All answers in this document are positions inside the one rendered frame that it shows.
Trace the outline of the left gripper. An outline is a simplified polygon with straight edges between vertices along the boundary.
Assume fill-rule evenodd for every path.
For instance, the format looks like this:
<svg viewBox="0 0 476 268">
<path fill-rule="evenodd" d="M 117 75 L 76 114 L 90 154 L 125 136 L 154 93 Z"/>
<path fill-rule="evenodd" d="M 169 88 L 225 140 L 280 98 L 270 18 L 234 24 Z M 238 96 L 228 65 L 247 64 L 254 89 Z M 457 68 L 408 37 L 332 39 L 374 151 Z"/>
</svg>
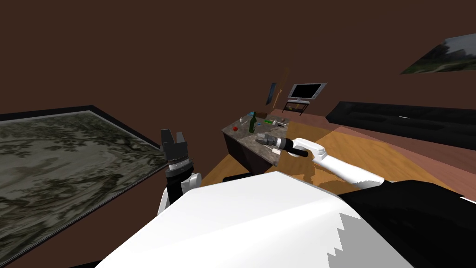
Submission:
<svg viewBox="0 0 476 268">
<path fill-rule="evenodd" d="M 188 143 L 182 132 L 176 133 L 175 143 L 172 142 L 172 133 L 169 129 L 161 130 L 161 151 L 167 162 L 182 161 L 189 157 Z"/>
</svg>

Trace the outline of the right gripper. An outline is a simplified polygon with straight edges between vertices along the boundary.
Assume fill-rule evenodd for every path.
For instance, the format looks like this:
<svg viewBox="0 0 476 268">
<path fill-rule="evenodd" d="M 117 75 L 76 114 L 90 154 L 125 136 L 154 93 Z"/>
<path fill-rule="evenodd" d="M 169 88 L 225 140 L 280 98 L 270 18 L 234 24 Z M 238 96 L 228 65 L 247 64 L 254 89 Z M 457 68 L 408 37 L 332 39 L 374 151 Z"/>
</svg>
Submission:
<svg viewBox="0 0 476 268">
<path fill-rule="evenodd" d="M 262 145 L 284 148 L 283 138 L 278 138 L 268 134 L 258 134 L 258 138 L 255 141 L 261 143 Z"/>
</svg>

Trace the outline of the grey marble top table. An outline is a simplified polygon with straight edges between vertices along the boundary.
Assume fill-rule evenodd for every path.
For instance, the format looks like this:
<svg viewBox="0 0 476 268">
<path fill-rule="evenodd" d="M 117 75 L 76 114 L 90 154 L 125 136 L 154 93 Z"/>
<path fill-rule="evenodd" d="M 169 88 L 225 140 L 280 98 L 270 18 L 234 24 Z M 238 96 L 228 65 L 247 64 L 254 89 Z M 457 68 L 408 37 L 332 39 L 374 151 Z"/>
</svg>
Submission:
<svg viewBox="0 0 476 268">
<path fill-rule="evenodd" d="M 235 120 L 230 125 L 222 129 L 229 155 L 239 162 L 248 172 L 253 175 L 263 174 L 273 166 L 277 166 L 280 154 L 273 152 L 277 149 L 274 146 L 262 145 L 256 142 L 258 134 L 268 134 L 275 137 L 285 137 L 287 125 L 290 120 L 274 115 L 267 115 L 265 118 L 256 118 L 256 128 L 254 133 L 249 133 L 249 121 L 252 112 L 246 116 Z M 273 125 L 264 123 L 264 120 L 273 121 Z"/>
</svg>

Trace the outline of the black stand with television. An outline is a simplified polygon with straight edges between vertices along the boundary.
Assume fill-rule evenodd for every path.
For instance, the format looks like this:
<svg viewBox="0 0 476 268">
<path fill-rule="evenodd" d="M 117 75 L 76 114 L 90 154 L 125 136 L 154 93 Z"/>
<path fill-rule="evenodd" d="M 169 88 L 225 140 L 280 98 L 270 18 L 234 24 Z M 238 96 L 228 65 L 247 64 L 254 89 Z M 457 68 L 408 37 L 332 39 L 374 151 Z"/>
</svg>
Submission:
<svg viewBox="0 0 476 268">
<path fill-rule="evenodd" d="M 282 112 L 291 111 L 302 115 L 308 108 L 310 100 L 315 100 L 322 92 L 327 83 L 300 83 L 294 84 L 289 95 L 288 100 L 284 105 Z"/>
</svg>

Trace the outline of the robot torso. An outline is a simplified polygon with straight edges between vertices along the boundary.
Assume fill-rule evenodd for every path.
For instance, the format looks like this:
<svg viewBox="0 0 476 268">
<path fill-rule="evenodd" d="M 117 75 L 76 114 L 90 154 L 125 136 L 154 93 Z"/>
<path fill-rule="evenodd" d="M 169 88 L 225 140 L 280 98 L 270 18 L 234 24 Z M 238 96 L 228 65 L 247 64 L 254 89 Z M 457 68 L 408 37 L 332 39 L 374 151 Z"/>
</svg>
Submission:
<svg viewBox="0 0 476 268">
<path fill-rule="evenodd" d="M 337 195 L 280 172 L 185 193 L 97 268 L 413 268 Z"/>
</svg>

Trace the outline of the large black-framed landscape painting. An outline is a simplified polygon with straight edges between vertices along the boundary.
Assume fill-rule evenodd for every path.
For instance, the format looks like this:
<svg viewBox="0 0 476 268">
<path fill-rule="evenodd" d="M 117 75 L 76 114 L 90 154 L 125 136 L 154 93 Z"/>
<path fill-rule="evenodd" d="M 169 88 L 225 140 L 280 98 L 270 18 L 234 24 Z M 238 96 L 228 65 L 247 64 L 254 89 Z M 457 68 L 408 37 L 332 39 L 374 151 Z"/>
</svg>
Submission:
<svg viewBox="0 0 476 268">
<path fill-rule="evenodd" d="M 0 114 L 0 268 L 166 164 L 94 106 Z"/>
</svg>

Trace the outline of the black sofa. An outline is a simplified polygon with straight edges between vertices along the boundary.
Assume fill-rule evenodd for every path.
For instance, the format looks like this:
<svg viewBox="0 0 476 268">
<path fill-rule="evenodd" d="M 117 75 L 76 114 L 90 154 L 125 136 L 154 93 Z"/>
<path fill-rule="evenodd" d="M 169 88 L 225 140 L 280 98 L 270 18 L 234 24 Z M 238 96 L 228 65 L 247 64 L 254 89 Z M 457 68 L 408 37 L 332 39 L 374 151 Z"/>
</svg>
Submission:
<svg viewBox="0 0 476 268">
<path fill-rule="evenodd" d="M 341 101 L 330 123 L 476 151 L 476 110 Z"/>
</svg>

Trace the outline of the small blue wall picture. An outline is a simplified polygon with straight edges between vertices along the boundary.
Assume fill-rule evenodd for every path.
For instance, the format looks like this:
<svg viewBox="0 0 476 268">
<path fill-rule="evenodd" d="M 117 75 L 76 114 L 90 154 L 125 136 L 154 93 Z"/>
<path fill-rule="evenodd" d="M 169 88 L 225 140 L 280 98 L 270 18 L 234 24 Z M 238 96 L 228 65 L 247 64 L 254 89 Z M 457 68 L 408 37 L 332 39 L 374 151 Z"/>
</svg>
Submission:
<svg viewBox="0 0 476 268">
<path fill-rule="evenodd" d="M 265 106 L 268 106 L 272 102 L 276 86 L 277 86 L 277 83 L 275 82 L 271 83 Z"/>
</svg>

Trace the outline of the dark landscape wall picture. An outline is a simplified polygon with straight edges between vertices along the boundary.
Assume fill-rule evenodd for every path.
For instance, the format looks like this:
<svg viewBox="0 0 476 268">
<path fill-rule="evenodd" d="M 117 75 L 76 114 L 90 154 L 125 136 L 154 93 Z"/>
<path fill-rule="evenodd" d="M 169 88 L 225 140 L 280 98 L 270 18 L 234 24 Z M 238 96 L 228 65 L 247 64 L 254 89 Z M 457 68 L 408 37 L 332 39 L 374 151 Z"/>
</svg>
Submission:
<svg viewBox="0 0 476 268">
<path fill-rule="evenodd" d="M 476 33 L 445 39 L 402 74 L 468 70 L 476 70 Z"/>
</svg>

